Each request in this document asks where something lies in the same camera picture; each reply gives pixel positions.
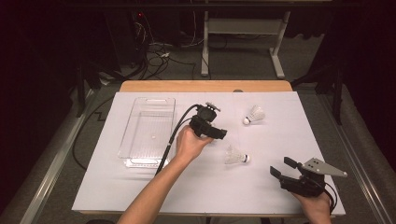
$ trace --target white shuttlecock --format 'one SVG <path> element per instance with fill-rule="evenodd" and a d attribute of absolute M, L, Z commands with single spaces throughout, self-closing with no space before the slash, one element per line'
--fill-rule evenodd
<path fill-rule="evenodd" d="M 265 117 L 265 114 L 264 114 L 264 111 L 262 110 L 262 108 L 259 107 L 258 105 L 254 105 L 251 108 L 249 115 L 247 115 L 244 118 L 243 122 L 244 122 L 244 124 L 249 124 L 250 122 L 264 119 L 264 117 Z"/>
<path fill-rule="evenodd" d="M 229 146 L 225 152 L 225 163 L 233 164 L 238 162 L 250 162 L 249 155 L 242 153 L 233 146 Z"/>

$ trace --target clear plastic box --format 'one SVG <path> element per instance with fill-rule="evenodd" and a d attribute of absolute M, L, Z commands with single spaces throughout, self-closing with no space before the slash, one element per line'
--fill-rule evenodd
<path fill-rule="evenodd" d="M 127 167 L 157 168 L 175 121 L 173 98 L 136 98 L 119 150 Z M 171 147 L 165 165 L 175 156 Z"/>

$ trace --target person's right hand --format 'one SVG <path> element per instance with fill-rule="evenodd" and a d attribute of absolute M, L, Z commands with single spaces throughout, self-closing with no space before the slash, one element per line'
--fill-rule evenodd
<path fill-rule="evenodd" d="M 300 201 L 305 216 L 311 224 L 328 224 L 330 221 L 330 198 L 326 193 L 318 197 L 306 198 L 296 193 L 291 194 Z"/>
<path fill-rule="evenodd" d="M 203 148 L 213 141 L 210 137 L 198 137 L 190 125 L 186 125 L 180 130 L 177 136 L 177 154 L 175 158 L 190 163 L 197 158 Z"/>

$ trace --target human arm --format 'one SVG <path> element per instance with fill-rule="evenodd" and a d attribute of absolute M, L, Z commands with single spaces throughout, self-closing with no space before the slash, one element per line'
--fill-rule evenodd
<path fill-rule="evenodd" d="M 212 140 L 209 137 L 199 138 L 190 126 L 184 126 L 177 136 L 176 156 L 148 182 L 118 223 L 152 223 L 178 177 Z"/>
<path fill-rule="evenodd" d="M 331 224 L 330 198 L 326 193 L 307 198 L 296 193 L 292 195 L 301 203 L 305 216 L 311 224 Z"/>

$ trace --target white metal stand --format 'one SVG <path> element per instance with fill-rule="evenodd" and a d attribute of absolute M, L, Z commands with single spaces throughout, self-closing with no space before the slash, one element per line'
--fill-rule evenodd
<path fill-rule="evenodd" d="M 209 48 L 207 39 L 209 34 L 245 34 L 245 35 L 277 35 L 274 48 L 269 52 L 274 64 L 276 76 L 285 78 L 280 60 L 277 56 L 282 43 L 283 35 L 289 22 L 290 12 L 285 12 L 283 20 L 246 20 L 246 19 L 209 19 L 205 12 L 204 48 L 202 52 L 201 75 L 207 77 L 209 74 Z"/>

